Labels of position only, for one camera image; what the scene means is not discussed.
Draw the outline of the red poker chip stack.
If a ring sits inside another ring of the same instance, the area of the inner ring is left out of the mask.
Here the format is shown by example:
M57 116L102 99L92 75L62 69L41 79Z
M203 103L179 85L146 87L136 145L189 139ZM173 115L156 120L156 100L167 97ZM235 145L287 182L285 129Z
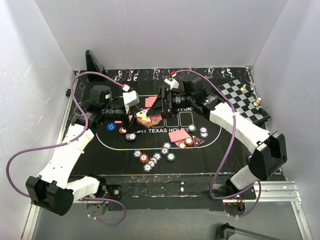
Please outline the red poker chip stack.
M149 157L148 157L147 154L143 153L139 157L139 160L140 160L141 163L146 164L149 161Z

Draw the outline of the blue poker chip stack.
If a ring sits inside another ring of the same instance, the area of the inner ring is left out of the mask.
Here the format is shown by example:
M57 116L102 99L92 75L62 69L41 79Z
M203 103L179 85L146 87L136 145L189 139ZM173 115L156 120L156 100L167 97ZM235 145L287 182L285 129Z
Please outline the blue poker chip stack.
M161 154L159 152L156 152L149 160L148 162L143 166L143 170L145 172L150 172L158 163L158 161L161 159Z

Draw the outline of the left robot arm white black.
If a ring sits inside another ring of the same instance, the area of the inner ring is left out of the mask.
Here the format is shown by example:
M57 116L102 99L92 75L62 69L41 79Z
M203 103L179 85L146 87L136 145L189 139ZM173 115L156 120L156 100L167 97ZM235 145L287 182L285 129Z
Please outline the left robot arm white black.
M89 99L80 105L80 110L71 120L63 146L55 150L37 177L30 176L26 181L26 189L34 205L63 216L74 201L84 197L101 200L107 195L106 180L100 176L88 174L73 182L68 179L104 121L123 121L127 130L132 129L130 124L134 118L129 118L129 110L140 102L139 95L128 85L124 90L120 97L122 104L115 106L112 105L110 87L96 85L91 89Z

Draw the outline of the red playing card deck box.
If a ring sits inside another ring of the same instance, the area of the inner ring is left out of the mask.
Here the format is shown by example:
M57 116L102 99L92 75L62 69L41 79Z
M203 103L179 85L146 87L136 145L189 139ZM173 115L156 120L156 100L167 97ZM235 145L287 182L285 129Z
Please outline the red playing card deck box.
M147 112L148 111L145 109L136 114L138 121L143 125L147 127L154 126L162 120L162 116L160 114L147 116Z

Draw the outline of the green poker chip stack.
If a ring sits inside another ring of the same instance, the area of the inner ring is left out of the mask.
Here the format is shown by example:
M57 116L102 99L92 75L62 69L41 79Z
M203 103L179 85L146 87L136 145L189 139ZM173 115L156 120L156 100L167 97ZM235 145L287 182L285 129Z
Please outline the green poker chip stack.
M173 162L176 158L175 154L174 153L168 153L167 156L166 156L167 160L169 162Z

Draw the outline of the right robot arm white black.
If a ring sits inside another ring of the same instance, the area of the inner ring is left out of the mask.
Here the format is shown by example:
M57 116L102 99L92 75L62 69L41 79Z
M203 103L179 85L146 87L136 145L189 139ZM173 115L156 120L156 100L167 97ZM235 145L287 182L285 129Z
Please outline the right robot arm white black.
M178 109L191 107L198 115L225 129L231 134L231 139L219 165L220 169L227 160L234 140L239 140L252 154L249 163L218 189L209 189L213 199L237 199L255 182L268 180L287 162L286 139L279 131L271 133L236 112L231 101L216 86L213 86L212 93L208 93L203 85L204 81L206 77L202 75L183 79L184 90L180 90L173 78L166 79L165 82L170 87L159 88L157 98L146 115L173 117Z

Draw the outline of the red chips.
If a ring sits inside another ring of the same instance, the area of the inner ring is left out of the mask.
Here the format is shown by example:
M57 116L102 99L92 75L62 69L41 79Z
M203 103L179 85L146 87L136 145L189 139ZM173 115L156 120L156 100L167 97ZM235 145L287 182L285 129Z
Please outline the red chips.
M126 134L126 133L127 133L127 130L126 130L125 128L123 128L123 127L120 127L120 128L119 128L119 133L120 133L120 134Z
M177 146L180 148L180 149L185 149L187 147L191 147L193 145L193 139L188 137L186 139L183 139L183 140L180 140L177 144Z

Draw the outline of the black triangular dealer button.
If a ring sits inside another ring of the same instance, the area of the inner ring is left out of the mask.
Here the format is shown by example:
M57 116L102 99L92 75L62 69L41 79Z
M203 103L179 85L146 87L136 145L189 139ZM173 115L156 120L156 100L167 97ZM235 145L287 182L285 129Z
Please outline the black triangular dealer button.
M201 146L205 142L203 139L200 139L196 136L193 136L192 140L193 140L193 147L194 148Z

